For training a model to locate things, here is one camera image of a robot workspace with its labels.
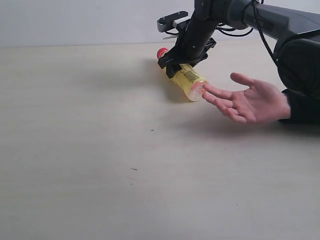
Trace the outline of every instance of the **bottle cap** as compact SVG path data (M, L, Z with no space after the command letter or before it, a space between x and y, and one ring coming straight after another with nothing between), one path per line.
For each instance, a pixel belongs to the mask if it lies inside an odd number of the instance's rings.
M159 49L159 51L158 51L157 54L156 54L156 57L159 59L159 58L161 58L166 52L168 52L168 48L163 47L163 48Z

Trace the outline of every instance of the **black robotic arm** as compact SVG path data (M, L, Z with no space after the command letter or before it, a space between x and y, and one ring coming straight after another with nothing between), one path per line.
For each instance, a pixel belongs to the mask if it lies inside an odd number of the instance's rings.
M159 32L178 30L175 46L158 61L169 78L179 64L195 66L208 57L207 51L216 45L214 31L251 27L258 30L283 84L295 93L320 99L320 14L256 0L194 0L194 12L187 15L181 11L157 21ZM273 51L264 34L277 41Z

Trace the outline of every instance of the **table surface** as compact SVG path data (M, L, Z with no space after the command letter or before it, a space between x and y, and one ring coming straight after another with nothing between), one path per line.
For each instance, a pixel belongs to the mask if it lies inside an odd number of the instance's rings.
M320 239L319 130L188 102L161 47L0 49L0 239ZM221 41L195 69L284 88L259 39Z

